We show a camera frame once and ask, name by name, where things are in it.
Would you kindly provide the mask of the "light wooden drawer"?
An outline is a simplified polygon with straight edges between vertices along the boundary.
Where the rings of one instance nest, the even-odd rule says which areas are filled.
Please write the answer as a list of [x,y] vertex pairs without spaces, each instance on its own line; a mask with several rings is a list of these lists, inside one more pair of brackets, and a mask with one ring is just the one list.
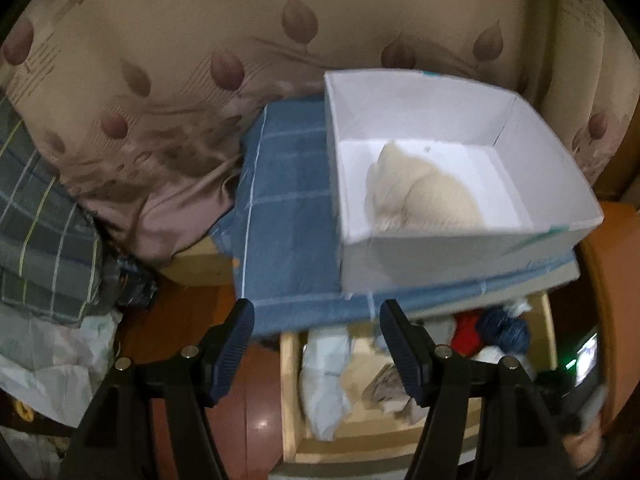
[[[558,366],[554,328],[546,292],[536,292],[526,298],[533,310],[521,318],[528,324],[532,343],[525,356],[518,359],[529,366],[530,372],[554,370]],[[334,429],[332,440],[318,440],[308,422],[303,407],[302,374],[309,332],[282,333],[280,338],[280,373],[282,403],[283,463],[294,465],[322,465],[311,468],[315,477],[328,478],[336,474],[354,476],[349,465],[359,463],[384,464],[372,466],[382,471],[383,466],[393,470],[410,463],[416,452],[426,415],[414,424],[400,417],[400,412],[384,408],[386,401],[364,400],[364,392],[378,375],[393,365],[390,354],[376,342],[380,324],[355,323],[346,326],[350,338],[349,360],[339,375],[342,391],[346,394],[349,411]],[[470,396],[465,430],[461,443],[459,465],[475,460],[483,401]]]

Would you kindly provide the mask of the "pale blue folded underwear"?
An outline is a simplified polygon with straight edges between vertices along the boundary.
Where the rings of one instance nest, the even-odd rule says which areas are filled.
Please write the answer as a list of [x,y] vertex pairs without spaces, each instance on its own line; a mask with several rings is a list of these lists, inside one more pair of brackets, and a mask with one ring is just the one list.
[[308,428],[318,441],[333,441],[352,409],[341,383],[351,355],[352,337],[346,326],[316,328],[308,333],[299,394]]

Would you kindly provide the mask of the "white cardboard box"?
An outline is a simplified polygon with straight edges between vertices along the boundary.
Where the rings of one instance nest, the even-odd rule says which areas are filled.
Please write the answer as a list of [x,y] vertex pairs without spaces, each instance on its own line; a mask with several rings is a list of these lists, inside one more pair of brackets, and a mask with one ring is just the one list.
[[572,155],[511,91],[416,70],[324,84],[345,292],[538,266],[602,222]]

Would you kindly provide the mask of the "white folded underwear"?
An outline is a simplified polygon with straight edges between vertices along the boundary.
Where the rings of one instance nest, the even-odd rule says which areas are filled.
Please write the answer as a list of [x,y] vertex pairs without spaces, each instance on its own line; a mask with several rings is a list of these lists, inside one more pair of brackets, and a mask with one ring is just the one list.
[[[509,313],[512,318],[521,318],[525,320],[524,314],[533,310],[533,307],[530,305],[526,298],[516,298],[508,301],[506,304],[502,304],[501,306],[495,306],[501,308]],[[520,362],[528,376],[532,379],[536,378],[536,372],[533,368],[533,365],[530,364],[529,359],[527,357],[527,352],[525,354],[505,354],[498,347],[494,346],[485,346],[480,352],[478,352],[475,356],[473,356],[473,360],[480,361],[484,363],[492,363],[497,364],[504,356],[514,356],[515,359]]]

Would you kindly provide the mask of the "cream ribbed underwear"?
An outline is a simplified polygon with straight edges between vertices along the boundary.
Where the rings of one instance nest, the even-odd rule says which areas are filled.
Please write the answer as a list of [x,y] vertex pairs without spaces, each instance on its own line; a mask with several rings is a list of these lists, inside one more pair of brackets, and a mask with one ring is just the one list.
[[367,180],[374,228],[385,231],[467,231],[485,221],[469,189],[432,162],[386,143]]

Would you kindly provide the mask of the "white crumpled plastic bag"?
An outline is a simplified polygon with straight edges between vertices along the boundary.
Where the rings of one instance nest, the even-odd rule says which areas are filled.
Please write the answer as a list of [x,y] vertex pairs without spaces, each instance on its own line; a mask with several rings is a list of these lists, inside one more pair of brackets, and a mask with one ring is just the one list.
[[122,315],[90,315],[77,326],[1,307],[1,391],[35,414],[75,429],[113,362]]

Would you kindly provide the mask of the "green plaid blanket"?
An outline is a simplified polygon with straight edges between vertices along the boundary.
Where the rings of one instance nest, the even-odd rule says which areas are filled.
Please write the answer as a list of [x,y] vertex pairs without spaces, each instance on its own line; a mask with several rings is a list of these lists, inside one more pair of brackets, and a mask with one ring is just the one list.
[[1,100],[1,302],[75,325],[114,306],[118,272],[92,219]]

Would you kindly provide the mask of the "navy dotted underwear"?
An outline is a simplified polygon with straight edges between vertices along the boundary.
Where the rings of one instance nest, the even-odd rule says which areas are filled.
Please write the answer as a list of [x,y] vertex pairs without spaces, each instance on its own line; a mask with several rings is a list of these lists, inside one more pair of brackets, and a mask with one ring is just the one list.
[[475,329],[485,346],[498,347],[505,354],[525,354],[529,349],[528,323],[521,318],[512,318],[501,308],[485,310]]

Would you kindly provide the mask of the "red folded underwear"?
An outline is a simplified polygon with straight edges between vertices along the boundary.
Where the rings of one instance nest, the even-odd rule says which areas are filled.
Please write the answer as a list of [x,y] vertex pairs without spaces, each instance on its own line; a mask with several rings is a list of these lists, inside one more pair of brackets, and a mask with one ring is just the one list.
[[475,356],[484,348],[482,337],[476,329],[481,316],[481,310],[469,310],[454,315],[456,329],[451,338],[450,347],[466,358]]

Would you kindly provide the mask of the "grey ribbed sock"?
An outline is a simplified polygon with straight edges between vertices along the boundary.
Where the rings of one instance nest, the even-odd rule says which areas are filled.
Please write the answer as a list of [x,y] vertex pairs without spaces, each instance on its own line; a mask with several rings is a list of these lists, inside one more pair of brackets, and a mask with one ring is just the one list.
[[[415,320],[414,325],[424,328],[434,344],[450,344],[457,328],[457,322],[452,315]],[[396,366],[390,363],[387,363],[363,390],[362,402],[368,410],[392,414],[409,426],[416,425],[428,413],[428,408],[421,408],[416,400],[408,396]]]

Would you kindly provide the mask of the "brown leaf-pattern bedding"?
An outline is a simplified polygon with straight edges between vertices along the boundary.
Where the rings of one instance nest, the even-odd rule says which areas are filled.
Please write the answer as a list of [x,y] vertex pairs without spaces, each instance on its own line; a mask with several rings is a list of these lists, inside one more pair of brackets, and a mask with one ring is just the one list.
[[262,108],[344,68],[518,92],[589,181],[639,99],[638,55],[602,0],[30,0],[1,91],[68,192],[159,263],[230,208]]

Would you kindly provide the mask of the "blue checked cloth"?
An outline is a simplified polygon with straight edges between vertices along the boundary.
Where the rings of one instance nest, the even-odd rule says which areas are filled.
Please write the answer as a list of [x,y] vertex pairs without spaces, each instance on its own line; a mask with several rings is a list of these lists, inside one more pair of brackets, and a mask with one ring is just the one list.
[[434,287],[349,295],[342,291],[322,96],[268,104],[242,137],[233,208],[210,230],[233,258],[236,296],[255,309],[257,338],[373,321],[384,300],[426,318],[501,304],[579,276],[566,254],[518,272]]

